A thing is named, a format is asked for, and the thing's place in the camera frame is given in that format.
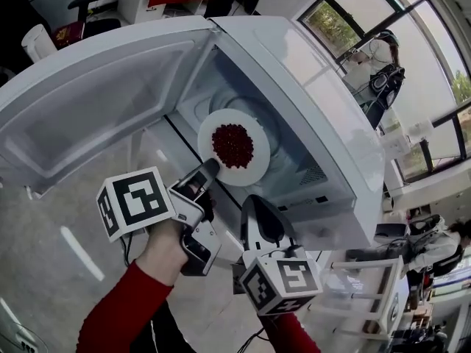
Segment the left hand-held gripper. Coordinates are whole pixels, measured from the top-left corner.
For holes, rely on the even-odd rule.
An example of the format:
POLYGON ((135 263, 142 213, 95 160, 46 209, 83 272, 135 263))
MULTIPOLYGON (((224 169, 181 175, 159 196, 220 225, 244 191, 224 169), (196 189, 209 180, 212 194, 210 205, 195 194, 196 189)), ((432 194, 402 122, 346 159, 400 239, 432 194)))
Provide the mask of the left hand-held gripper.
POLYGON ((188 256, 182 274, 207 275, 221 243, 202 199, 219 172, 219 162, 210 158, 169 187, 155 166, 107 178, 96 203, 109 241, 175 220, 183 225, 180 242, 188 256))

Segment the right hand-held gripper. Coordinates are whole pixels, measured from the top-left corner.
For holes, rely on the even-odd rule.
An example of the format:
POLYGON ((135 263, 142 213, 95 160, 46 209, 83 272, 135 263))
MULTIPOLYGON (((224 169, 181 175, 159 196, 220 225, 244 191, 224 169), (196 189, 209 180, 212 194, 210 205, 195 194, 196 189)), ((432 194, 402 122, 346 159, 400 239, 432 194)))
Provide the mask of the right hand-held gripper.
POLYGON ((297 244, 291 222, 263 197, 249 195, 241 209, 244 252, 231 264, 234 294, 258 315, 293 313, 322 292, 316 261, 297 244))

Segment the pile of dark red beans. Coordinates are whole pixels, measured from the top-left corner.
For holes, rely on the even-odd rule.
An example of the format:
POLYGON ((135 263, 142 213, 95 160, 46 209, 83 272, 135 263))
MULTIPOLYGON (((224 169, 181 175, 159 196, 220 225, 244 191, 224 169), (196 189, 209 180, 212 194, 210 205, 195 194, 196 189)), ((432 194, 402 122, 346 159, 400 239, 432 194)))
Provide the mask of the pile of dark red beans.
POLYGON ((222 124, 212 134, 213 151, 227 168, 246 168, 253 158, 254 146, 240 124, 222 124))

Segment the white round plate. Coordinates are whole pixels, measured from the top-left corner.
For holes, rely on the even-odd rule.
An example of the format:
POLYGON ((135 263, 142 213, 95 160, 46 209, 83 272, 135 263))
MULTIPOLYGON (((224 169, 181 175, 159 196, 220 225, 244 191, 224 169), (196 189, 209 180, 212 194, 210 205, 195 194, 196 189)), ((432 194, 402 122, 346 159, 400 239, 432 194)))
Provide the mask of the white round plate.
POLYGON ((250 115, 234 109, 217 110, 201 124, 197 137, 198 152, 202 160, 215 159, 220 164, 217 179, 236 187, 246 187, 259 181, 270 162, 270 146, 262 126, 250 115), (253 157, 247 167, 228 168, 213 150, 212 135, 223 124, 240 124, 252 139, 253 157))

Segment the white microwave oven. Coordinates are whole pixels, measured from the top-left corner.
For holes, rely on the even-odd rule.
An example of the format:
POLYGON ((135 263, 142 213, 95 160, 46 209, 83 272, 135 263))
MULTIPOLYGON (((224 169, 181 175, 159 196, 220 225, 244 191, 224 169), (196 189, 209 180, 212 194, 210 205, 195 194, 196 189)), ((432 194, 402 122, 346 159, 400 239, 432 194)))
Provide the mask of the white microwave oven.
POLYGON ((362 249, 375 235, 385 154, 331 64, 288 20, 186 16, 124 26, 61 49, 0 87, 0 177, 43 194, 166 117, 199 155, 210 98, 265 98, 279 152, 246 187, 310 250, 362 249))

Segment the person's right forearm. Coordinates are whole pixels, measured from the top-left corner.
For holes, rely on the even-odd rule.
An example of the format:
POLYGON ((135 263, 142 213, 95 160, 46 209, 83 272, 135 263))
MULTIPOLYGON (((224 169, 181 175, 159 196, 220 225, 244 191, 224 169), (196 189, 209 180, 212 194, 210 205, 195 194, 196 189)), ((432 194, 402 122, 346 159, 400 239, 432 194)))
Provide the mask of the person's right forearm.
POLYGON ((259 316, 275 353, 321 353, 293 313, 259 316))

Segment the person's left forearm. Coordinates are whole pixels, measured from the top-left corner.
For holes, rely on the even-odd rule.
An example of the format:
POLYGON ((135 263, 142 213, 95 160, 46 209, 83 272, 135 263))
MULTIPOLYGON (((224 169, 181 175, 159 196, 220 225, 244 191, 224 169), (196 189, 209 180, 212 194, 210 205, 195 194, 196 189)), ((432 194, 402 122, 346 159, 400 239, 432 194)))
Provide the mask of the person's left forearm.
POLYGON ((76 353, 130 353, 132 342, 166 301, 180 273, 153 268, 146 259, 144 250, 85 318, 76 353))

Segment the person's left hand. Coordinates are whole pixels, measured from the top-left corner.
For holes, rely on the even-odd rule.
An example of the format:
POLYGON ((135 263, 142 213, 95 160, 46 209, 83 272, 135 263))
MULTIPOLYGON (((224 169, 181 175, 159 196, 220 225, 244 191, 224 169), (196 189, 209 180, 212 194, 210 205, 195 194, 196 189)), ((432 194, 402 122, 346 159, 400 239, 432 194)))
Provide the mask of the person's left hand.
POLYGON ((165 220, 152 229, 146 247, 146 260, 153 268, 180 272, 188 261, 180 242, 182 232, 182 224, 172 219, 165 220))

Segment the person's black trousers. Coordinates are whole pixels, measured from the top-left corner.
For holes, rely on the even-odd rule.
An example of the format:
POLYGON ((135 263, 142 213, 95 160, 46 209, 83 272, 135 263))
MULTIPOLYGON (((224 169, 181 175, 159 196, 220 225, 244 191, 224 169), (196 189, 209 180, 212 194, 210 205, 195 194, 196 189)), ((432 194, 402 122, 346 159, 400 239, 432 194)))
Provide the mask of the person's black trousers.
POLYGON ((132 342, 130 353, 196 353, 186 341, 167 301, 146 323, 132 342))

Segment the white water dispenser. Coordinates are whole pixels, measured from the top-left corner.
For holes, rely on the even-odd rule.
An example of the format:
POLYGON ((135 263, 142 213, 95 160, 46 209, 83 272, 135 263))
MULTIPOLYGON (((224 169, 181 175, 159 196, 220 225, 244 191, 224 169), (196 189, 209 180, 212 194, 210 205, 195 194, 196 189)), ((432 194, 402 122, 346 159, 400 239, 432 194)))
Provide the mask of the white water dispenser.
POLYGON ((380 137, 386 161, 396 160, 408 154, 412 147, 431 135, 433 124, 429 120, 416 123, 409 128, 396 128, 380 137))

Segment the black office chair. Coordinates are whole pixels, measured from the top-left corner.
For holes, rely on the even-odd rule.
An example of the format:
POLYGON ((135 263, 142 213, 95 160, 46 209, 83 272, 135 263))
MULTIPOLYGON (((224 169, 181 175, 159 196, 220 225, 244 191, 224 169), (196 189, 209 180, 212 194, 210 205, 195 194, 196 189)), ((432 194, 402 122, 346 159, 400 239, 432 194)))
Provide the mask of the black office chair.
POLYGON ((68 9, 72 10, 77 8, 78 15, 77 21, 83 25, 82 39, 99 35, 121 27, 121 22, 117 18, 105 18, 97 21, 88 21, 88 7, 91 3, 101 0, 73 0, 68 9))

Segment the red gold printed box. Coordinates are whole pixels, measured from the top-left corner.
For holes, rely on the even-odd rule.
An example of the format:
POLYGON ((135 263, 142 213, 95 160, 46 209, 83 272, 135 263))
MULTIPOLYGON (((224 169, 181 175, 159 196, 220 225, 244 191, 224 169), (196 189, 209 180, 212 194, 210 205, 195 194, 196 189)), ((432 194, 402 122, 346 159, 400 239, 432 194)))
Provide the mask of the red gold printed box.
POLYGON ((81 21, 62 26, 53 32, 52 42, 58 50, 63 49, 81 41, 84 29, 85 24, 81 21))

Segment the white cylindrical jug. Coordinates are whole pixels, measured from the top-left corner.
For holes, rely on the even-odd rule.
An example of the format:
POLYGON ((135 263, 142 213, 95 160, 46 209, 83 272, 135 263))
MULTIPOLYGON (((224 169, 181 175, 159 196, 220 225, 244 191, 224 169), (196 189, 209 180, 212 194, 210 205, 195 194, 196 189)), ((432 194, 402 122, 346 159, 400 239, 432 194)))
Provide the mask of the white cylindrical jug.
POLYGON ((21 46, 33 63, 57 52, 57 48, 49 37, 43 24, 32 27, 21 41, 21 46))

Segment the black framed window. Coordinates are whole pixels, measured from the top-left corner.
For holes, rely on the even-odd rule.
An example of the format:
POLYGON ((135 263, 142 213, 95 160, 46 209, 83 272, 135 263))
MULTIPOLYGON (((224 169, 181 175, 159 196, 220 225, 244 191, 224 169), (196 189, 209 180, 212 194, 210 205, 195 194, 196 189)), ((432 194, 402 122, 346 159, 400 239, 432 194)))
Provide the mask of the black framed window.
POLYGON ((315 0, 298 16, 302 28, 334 59, 340 74, 385 29, 397 37, 405 79, 380 123, 383 132, 424 120, 433 131, 396 160, 412 183, 471 160, 471 55, 465 54, 431 0, 315 0))

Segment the white frame side table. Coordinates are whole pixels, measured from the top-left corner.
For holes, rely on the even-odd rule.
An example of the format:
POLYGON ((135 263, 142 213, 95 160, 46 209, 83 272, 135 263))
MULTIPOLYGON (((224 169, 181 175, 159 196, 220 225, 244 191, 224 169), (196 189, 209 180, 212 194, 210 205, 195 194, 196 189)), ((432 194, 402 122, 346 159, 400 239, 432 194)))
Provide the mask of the white frame side table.
POLYGON ((322 270, 323 292, 310 309, 341 318, 337 334, 367 340, 392 338, 408 300, 403 259, 334 262, 322 270))

